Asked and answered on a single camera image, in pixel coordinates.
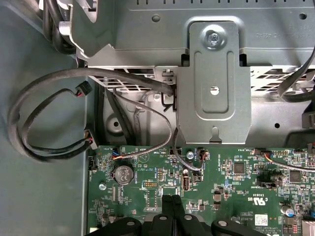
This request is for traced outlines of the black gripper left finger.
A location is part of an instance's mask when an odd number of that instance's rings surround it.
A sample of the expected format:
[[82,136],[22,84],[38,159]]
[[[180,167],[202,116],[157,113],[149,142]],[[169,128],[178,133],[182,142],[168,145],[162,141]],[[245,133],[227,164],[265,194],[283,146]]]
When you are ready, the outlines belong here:
[[174,236],[175,215],[173,198],[162,197],[162,211],[147,215],[143,223],[131,217],[125,217],[91,233],[89,236]]

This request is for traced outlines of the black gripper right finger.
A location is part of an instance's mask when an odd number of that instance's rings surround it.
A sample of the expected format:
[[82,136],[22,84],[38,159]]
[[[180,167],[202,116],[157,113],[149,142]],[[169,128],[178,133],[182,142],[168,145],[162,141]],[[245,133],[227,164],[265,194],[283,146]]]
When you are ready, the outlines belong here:
[[187,214],[181,197],[173,195],[173,212],[181,236],[262,236],[263,233],[232,220],[214,220],[211,225]]

